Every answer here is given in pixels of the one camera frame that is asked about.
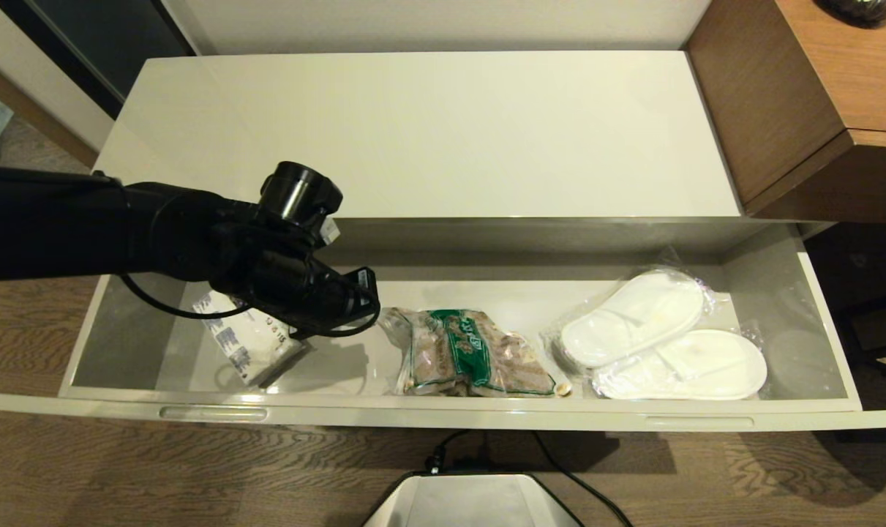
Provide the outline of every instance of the white cabinet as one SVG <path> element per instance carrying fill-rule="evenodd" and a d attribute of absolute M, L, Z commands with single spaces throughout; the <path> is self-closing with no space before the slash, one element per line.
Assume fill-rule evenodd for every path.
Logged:
<path fill-rule="evenodd" d="M 756 321 L 756 400 L 398 397 L 378 328 L 312 338 L 246 390 L 199 321 L 103 277 L 59 397 L 0 410 L 184 421 L 553 430 L 886 427 L 862 411 L 810 260 L 790 224 L 738 217 L 682 53 L 406 53 L 151 61 L 97 169 L 255 201 L 281 160 L 345 194 L 322 258 L 375 268 L 387 306 L 469 307 L 535 337 L 662 247 Z M 189 307 L 205 284 L 145 274 Z"/>

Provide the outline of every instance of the wall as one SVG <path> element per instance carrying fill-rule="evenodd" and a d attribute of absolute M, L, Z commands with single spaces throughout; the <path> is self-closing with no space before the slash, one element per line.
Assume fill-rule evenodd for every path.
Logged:
<path fill-rule="evenodd" d="M 95 150 L 114 121 L 0 10 L 0 73 Z"/>
<path fill-rule="evenodd" d="M 676 50 L 710 0 L 164 0 L 202 54 Z"/>

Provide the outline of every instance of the wooden cabinet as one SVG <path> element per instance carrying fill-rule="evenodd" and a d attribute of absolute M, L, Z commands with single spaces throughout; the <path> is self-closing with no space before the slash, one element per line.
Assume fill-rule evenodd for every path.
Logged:
<path fill-rule="evenodd" d="M 687 51 L 747 214 L 886 223 L 886 24 L 714 0 Z"/>

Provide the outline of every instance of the open drawer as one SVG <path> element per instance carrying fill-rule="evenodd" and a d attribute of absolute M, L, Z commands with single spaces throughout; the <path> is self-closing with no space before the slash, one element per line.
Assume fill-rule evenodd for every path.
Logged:
<path fill-rule="evenodd" d="M 420 226 L 426 229 L 432 226 Z M 724 236 L 709 236 L 705 242 L 706 236 L 698 234 L 720 229 Z M 392 230 L 388 227 L 386 234 Z M 312 338 L 312 351 L 276 383 L 267 390 L 248 390 L 202 323 L 153 310 L 120 280 L 102 277 L 59 397 L 0 395 L 0 410 L 176 421 L 543 430 L 886 427 L 886 411 L 862 411 L 814 270 L 792 226 L 603 223 L 590 231 L 596 241 L 603 240 L 604 250 L 578 244 L 579 250 L 562 254 L 433 254 L 363 253 L 346 247 L 326 256 L 339 268 L 373 266 L 386 307 L 479 308 L 499 326 L 536 337 L 557 314 L 609 289 L 634 266 L 652 264 L 651 247 L 674 244 L 688 255 L 691 272 L 731 298 L 727 316 L 757 322 L 768 366 L 757 400 L 603 400 L 580 386 L 570 397 L 551 400 L 387 395 L 401 357 L 376 327 L 340 340 Z M 405 238 L 403 231 L 383 236 L 391 240 L 387 247 L 405 243 Z M 208 290 L 206 284 L 178 283 L 157 274 L 139 279 L 162 300 L 185 308 Z"/>

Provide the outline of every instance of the white slipper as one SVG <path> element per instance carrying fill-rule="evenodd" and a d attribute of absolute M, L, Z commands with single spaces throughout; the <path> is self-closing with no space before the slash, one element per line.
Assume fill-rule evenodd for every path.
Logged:
<path fill-rule="evenodd" d="M 703 287 L 670 269 L 629 280 L 596 310 L 563 327 L 566 356 L 586 368 L 603 367 L 696 326 Z"/>
<path fill-rule="evenodd" d="M 701 329 L 593 373 L 593 387 L 609 398 L 741 400 L 767 380 L 757 346 L 739 334 Z"/>

